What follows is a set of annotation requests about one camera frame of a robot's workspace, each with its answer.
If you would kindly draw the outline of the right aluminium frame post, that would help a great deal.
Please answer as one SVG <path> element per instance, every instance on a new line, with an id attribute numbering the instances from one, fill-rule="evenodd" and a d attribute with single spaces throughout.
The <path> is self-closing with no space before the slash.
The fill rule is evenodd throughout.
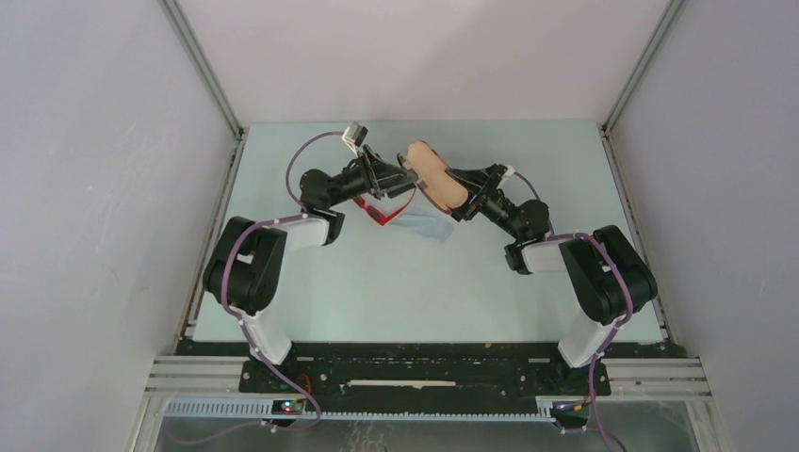
<path id="1" fill-rule="evenodd" d="M 633 69 L 617 96 L 611 110 L 600 126 L 604 136 L 609 136 L 612 130 L 621 120 L 628 108 L 632 97 L 638 87 L 643 82 L 649 68 L 655 61 L 661 47 L 665 43 L 669 33 L 676 25 L 683 9 L 689 4 L 687 0 L 670 0 L 662 15 L 660 16 L 653 32 L 648 38 L 643 51 L 639 55 Z"/>

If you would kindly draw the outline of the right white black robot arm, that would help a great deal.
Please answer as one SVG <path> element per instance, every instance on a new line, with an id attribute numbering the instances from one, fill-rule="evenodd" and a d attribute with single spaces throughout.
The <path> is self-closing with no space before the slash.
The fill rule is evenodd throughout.
<path id="1" fill-rule="evenodd" d="M 481 214 L 512 237 L 505 248 L 512 271 L 567 274 L 580 311 L 557 345 L 547 378 L 557 392 L 575 392 L 586 380 L 584 367 L 599 361 L 615 335 L 657 296 L 651 269 L 615 225 L 590 234 L 555 234 L 546 203 L 533 197 L 515 204 L 505 196 L 501 185 L 514 176 L 509 167 L 446 169 L 445 174 L 459 189 L 449 209 L 455 219 Z"/>

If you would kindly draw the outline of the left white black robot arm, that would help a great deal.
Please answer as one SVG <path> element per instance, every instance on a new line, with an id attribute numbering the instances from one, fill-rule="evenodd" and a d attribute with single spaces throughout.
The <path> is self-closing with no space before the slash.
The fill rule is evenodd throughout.
<path id="1" fill-rule="evenodd" d="M 253 221 L 232 217 L 206 264 L 204 291 L 233 316 L 254 357 L 264 362 L 261 379 L 275 392 L 286 392 L 298 379 L 298 367 L 286 356 L 292 341 L 271 303 L 285 255 L 333 244 L 345 216 L 334 207 L 358 197 L 393 198 L 416 185 L 417 175 L 362 146 L 336 175 L 307 170 L 300 179 L 298 214 Z"/>

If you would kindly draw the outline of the left aluminium frame post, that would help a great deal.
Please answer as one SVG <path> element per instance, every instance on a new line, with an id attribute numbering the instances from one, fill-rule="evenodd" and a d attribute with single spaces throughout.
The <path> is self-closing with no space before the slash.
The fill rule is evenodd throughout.
<path id="1" fill-rule="evenodd" d="M 215 74 L 210 60 L 206 56 L 180 2 L 176 0 L 159 0 L 158 4 L 162 7 L 177 39 L 183 46 L 189 61 L 195 68 L 234 139 L 241 140 L 245 134 L 244 127 L 237 118 L 232 104 L 225 94 L 220 80 Z"/>

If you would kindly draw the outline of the light blue cleaning cloth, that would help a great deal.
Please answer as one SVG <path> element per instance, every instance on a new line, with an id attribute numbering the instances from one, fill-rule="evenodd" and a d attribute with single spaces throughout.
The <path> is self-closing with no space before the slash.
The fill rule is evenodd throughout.
<path id="1" fill-rule="evenodd" d="M 437 244 L 445 243 L 454 232 L 454 225 L 442 215 L 419 207 L 403 212 L 391 225 Z"/>

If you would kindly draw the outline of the red sunglasses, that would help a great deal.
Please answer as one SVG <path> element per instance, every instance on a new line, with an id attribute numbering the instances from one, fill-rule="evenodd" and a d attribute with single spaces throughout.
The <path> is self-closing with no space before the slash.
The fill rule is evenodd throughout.
<path id="1" fill-rule="evenodd" d="M 406 199 L 392 208 L 380 206 L 374 202 L 369 202 L 364 196 L 356 196 L 352 201 L 363 210 L 367 216 L 380 226 L 386 226 L 393 220 L 399 218 L 403 212 L 411 205 L 417 193 L 417 187 L 413 186 L 409 189 L 403 189 L 400 193 L 404 196 L 408 193 Z"/>

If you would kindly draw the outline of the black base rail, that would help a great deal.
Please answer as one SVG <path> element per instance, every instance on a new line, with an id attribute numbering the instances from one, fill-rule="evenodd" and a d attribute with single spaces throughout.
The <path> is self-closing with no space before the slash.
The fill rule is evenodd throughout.
<path id="1" fill-rule="evenodd" d="M 576 416 L 599 401 L 688 401 L 709 387 L 669 342 L 618 343 L 593 368 L 556 365 L 551 343 L 298 343 L 276 371 L 242 344 L 184 343 L 155 360 L 146 389 L 174 397 L 282 399 L 278 411 L 537 413 Z"/>

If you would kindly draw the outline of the brown plaid glasses case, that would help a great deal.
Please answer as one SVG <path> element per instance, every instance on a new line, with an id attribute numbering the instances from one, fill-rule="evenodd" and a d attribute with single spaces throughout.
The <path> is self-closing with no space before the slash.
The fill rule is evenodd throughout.
<path id="1" fill-rule="evenodd" d="M 416 184 L 438 210 L 451 214 L 466 203 L 467 189 L 448 174 L 450 166 L 425 141 L 415 141 L 397 159 L 404 169 L 416 174 Z"/>

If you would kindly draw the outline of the aluminium frame post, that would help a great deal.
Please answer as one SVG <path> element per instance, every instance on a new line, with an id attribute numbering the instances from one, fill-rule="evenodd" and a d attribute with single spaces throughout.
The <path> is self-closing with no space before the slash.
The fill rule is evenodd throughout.
<path id="1" fill-rule="evenodd" d="M 643 82 L 649 68 L 655 61 L 661 47 L 665 43 L 669 33 L 676 25 L 683 9 L 689 4 L 687 0 L 670 0 L 662 15 L 660 16 L 653 32 L 648 38 L 643 51 L 639 55 L 633 69 L 617 96 L 611 110 L 600 126 L 604 136 L 609 136 L 612 130 L 621 120 L 628 108 L 632 97 L 638 87 Z"/>
<path id="2" fill-rule="evenodd" d="M 159 0 L 158 4 L 162 7 L 177 39 L 183 46 L 189 61 L 195 68 L 234 139 L 241 140 L 245 134 L 244 127 L 237 118 L 232 104 L 225 94 L 220 80 L 215 74 L 210 60 L 206 56 L 180 2 L 176 0 Z"/>

